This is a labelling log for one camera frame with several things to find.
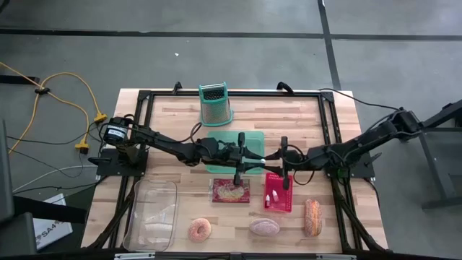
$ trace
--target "metal grater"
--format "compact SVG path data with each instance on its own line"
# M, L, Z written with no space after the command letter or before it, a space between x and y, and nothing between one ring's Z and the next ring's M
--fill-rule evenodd
M205 126L222 126L232 121L226 82L200 85L201 122Z

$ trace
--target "butcher block tabletop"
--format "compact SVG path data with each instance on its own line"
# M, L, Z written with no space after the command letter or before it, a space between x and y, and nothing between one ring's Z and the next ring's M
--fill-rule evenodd
M121 89L114 116L134 113L140 89ZM334 93L341 137L345 141L361 134L354 101ZM265 136L265 154L279 147L281 136L290 144L306 152L309 147L324 144L318 101L313 97L230 97L234 110L232 122L220 127L202 127L194 136L206 137L209 131L262 131ZM146 105L141 113L144 120ZM328 124L331 116L327 112ZM199 122L198 97L164 96L154 99L151 129L173 139L185 139ZM211 174L205 165L187 167L167 153L151 148L144 180L172 181L178 187L178 209L173 237L166 251L181 252L259 252L259 253L341 253L339 229L334 209L331 183L323 171L316 172L306 186L294 182L293 206L290 213L268 212L263 208L265 173L243 175L250 180L250 203L212 203L209 198L210 180L232 178L232 174ZM306 182L311 172L297 173L299 182ZM120 177L108 177L95 189L92 206L85 228L82 246L91 244L112 218ZM354 204L359 220L371 236L387 247L378 202L371 185L362 179L351 180ZM315 199L321 204L323 229L317 237L306 237L303 232L304 201ZM188 239L188 227L196 218L206 218L212 225L212 234L203 243ZM262 237L249 230L252 220L270 218L279 223L280 231L274 237ZM353 246L352 229L344 214L349 243ZM121 221L117 245L123 240L126 216Z

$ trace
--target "glazed donut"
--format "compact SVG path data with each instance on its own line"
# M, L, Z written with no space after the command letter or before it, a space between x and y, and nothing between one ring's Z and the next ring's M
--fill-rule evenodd
M212 232L210 222L204 218L193 220L188 229L189 240L194 243L204 242Z

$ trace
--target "gray floor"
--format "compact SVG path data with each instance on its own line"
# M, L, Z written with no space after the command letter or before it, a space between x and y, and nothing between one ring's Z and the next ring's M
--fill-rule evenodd
M462 2L456 0L325 0L332 33L462 34ZM0 14L2 27L191 32L322 33L316 0L13 1ZM341 88L371 103L403 106L420 119L462 98L462 42L334 40ZM101 110L111 114L122 87L195 87L226 81L231 87L295 89L331 86L326 47L315 39L91 38L0 35L0 61L44 78L76 72L93 87ZM0 73L9 73L0 68ZM95 113L84 86L60 78L49 84L58 96ZM1 117L18 137L32 112L31 87L0 85ZM84 131L83 115L42 97L28 139L67 141ZM366 129L388 111L357 106ZM78 165L73 144L23 143L18 151L58 168ZM462 258L462 208L424 212L437 199L418 140L389 142L374 162L383 224L391 249L401 253ZM11 156L14 186L51 170ZM94 181L94 170L69 180L55 174L33 186L74 186ZM44 199L56 191L31 191Z

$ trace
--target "red crate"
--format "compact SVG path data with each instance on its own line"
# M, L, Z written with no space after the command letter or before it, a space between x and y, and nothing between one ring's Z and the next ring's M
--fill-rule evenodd
M263 206L265 209L278 212L292 211L292 176L289 175L289 189L286 191L282 188L282 181L283 179L275 173L266 174L265 193L263 194ZM274 201L273 191L277 192L278 202ZM269 207L266 206L266 195L269 195Z

